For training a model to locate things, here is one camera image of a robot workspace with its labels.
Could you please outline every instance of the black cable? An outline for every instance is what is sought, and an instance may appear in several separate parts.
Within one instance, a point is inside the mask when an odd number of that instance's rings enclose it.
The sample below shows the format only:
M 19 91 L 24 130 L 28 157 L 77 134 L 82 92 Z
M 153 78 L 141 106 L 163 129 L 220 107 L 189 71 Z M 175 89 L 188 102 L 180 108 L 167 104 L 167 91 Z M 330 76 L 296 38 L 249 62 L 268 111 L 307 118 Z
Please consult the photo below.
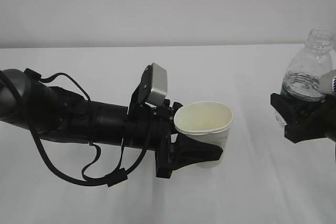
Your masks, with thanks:
M 148 133 L 147 133 L 147 136 L 146 136 L 146 140 L 145 140 L 145 144 L 141 150 L 141 153 L 139 155 L 139 157 L 136 159 L 136 161 L 134 162 L 134 164 L 128 168 L 126 171 L 125 171 L 125 174 L 128 175 L 130 174 L 132 171 L 134 171 L 141 163 L 141 161 L 143 160 L 147 150 L 148 150 L 148 146 L 149 146 L 149 142 L 150 142 L 150 139 L 151 139 L 151 132 L 152 132 L 152 112 L 151 112 L 151 108 L 148 106 L 148 111 L 149 111 L 149 126 L 148 126 Z M 85 171 L 92 165 L 94 164 L 96 161 L 98 161 L 99 157 L 100 157 L 100 154 L 101 154 L 101 149 L 98 145 L 96 144 L 91 144 L 92 146 L 94 146 L 96 148 L 96 156 L 94 158 L 94 160 L 86 165 L 83 169 L 82 169 L 82 177 L 83 179 L 87 180 L 87 181 L 107 181 L 108 177 L 105 176 L 105 177 L 101 177 L 101 178 L 92 178 L 92 177 L 89 177 L 87 175 L 85 175 Z M 125 147 L 125 144 L 124 144 L 124 141 L 122 142 L 121 144 L 121 154 L 120 154 L 120 159 L 119 159 L 119 162 L 118 162 L 118 165 L 116 166 L 116 168 L 108 175 L 111 175 L 113 173 L 116 173 L 120 170 L 120 166 L 121 166 L 121 162 L 122 162 L 122 156 L 123 156 L 123 152 L 124 152 L 124 147 Z
M 35 129 L 35 126 L 29 116 L 29 113 L 24 105 L 24 102 L 21 98 L 21 95 L 19 94 L 19 92 L 17 91 L 17 89 L 15 88 L 15 86 L 13 85 L 13 83 L 8 79 L 8 77 L 0 70 L 0 80 L 3 81 L 3 83 L 8 87 L 8 89 L 10 90 L 10 92 L 12 93 L 13 97 L 15 98 L 17 104 L 19 105 L 19 107 L 21 108 L 21 113 L 23 118 L 25 119 L 30 133 L 34 139 L 34 142 L 36 144 L 37 150 L 41 155 L 41 158 L 43 160 L 43 162 L 46 164 L 46 166 L 49 168 L 49 170 L 55 174 L 57 177 L 75 184 L 75 185 L 79 185 L 79 186 L 102 186 L 104 184 L 100 183 L 100 182 L 88 182 L 88 181 L 84 181 L 84 180 L 80 180 L 80 179 L 76 179 L 76 178 L 72 178 L 64 173 L 62 173 L 61 171 L 59 171 L 54 165 L 53 163 L 50 161 L 43 145 L 41 142 L 41 139 Z
M 91 99 L 90 99 L 90 96 L 89 94 L 78 84 L 77 81 L 75 81 L 70 75 L 68 75 L 67 73 L 56 73 L 48 78 L 40 78 L 39 81 L 42 82 L 42 83 L 50 83 L 52 81 L 54 81 L 58 76 L 65 76 L 67 77 L 70 81 L 73 82 L 73 84 L 76 85 L 76 87 L 78 89 L 80 89 L 80 91 L 82 91 L 82 93 L 86 96 L 86 98 L 88 99 L 88 106 L 87 106 L 87 109 L 80 113 L 80 112 L 75 112 L 73 111 L 74 113 L 76 113 L 77 115 L 83 115 L 83 114 L 87 114 L 90 110 L 90 104 L 91 104 Z

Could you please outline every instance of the robotic arm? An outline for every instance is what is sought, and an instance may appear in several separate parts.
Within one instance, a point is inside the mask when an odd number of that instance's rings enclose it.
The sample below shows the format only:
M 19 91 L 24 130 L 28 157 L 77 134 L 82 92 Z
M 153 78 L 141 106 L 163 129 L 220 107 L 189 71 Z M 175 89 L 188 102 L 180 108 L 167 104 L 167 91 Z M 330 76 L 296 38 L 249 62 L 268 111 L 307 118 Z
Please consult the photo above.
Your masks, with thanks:
M 270 96 L 271 105 L 287 123 L 285 138 L 293 143 L 324 137 L 336 142 L 336 70 L 320 78 L 319 88 L 326 95 L 319 102 Z
M 58 76 L 68 77 L 86 96 L 60 87 L 48 87 Z M 30 130 L 47 167 L 58 177 L 81 186 L 112 186 L 127 179 L 147 150 L 155 151 L 156 176 L 170 178 L 172 171 L 186 165 L 219 160 L 223 150 L 178 133 L 173 122 L 178 102 L 170 106 L 166 70 L 153 63 L 143 72 L 129 107 L 91 101 L 85 90 L 69 75 L 57 73 L 43 79 L 26 69 L 0 71 L 0 120 Z M 171 135 L 177 134 L 171 142 Z M 60 172 L 48 158 L 40 139 L 58 143 L 90 144 L 97 150 L 94 161 L 82 170 L 84 180 Z M 98 160 L 95 143 L 121 146 L 117 167 L 101 178 L 90 178 L 85 170 Z M 128 169 L 121 168 L 124 147 L 140 148 L 141 154 Z

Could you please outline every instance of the black robotic arm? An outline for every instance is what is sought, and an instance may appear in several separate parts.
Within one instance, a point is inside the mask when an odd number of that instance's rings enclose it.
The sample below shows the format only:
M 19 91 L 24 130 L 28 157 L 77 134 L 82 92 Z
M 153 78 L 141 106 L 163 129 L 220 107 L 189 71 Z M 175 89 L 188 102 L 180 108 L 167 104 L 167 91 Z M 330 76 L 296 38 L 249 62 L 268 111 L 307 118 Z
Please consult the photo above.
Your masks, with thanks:
M 43 84 L 60 75 L 68 77 L 87 99 Z M 42 79 L 30 69 L 24 72 L 8 69 L 0 71 L 0 120 L 30 130 L 47 167 L 58 177 L 82 186 L 112 186 L 126 180 L 147 150 L 155 151 L 156 176 L 161 178 L 170 178 L 173 170 L 189 164 L 219 160 L 223 152 L 220 147 L 201 143 L 176 131 L 173 118 L 182 105 L 174 102 L 170 106 L 166 94 L 166 71 L 155 63 L 144 70 L 129 107 L 91 101 L 85 90 L 65 73 Z M 171 142 L 172 134 L 177 134 L 174 143 Z M 84 180 L 60 172 L 51 163 L 40 139 L 93 145 L 97 155 L 82 170 Z M 102 178 L 84 174 L 100 156 L 101 150 L 96 143 L 121 146 L 118 165 Z M 128 169 L 121 168 L 124 147 L 142 150 Z

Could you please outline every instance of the white wall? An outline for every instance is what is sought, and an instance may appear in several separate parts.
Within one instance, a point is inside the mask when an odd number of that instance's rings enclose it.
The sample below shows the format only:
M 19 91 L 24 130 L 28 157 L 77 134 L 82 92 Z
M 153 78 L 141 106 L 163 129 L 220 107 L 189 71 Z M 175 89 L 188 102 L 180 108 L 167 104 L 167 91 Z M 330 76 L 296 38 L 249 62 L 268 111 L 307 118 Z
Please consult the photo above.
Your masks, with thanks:
M 0 47 L 265 44 L 336 30 L 335 0 L 0 0 Z

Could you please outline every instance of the white table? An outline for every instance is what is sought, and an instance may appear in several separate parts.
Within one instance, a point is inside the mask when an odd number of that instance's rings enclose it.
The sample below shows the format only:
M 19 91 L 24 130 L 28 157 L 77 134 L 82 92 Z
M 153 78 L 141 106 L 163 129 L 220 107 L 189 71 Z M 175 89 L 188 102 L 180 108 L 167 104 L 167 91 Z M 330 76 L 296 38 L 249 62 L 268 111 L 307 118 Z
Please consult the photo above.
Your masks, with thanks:
M 148 152 L 126 182 L 111 188 L 60 180 L 42 162 L 28 131 L 1 123 L 0 223 L 336 223 L 334 143 L 292 144 L 269 105 L 301 47 L 0 49 L 1 69 L 29 67 L 44 77 L 66 72 L 93 100 L 126 106 L 144 67 L 155 61 L 168 72 L 172 101 L 215 100 L 234 111 L 224 160 L 216 168 L 191 165 L 159 179 L 154 153 Z M 52 85 L 77 92 L 62 77 Z M 95 154 L 87 145 L 44 146 L 61 171 L 78 178 Z M 119 151 L 102 145 L 90 175 L 110 172 Z M 126 149 L 124 166 L 138 154 Z

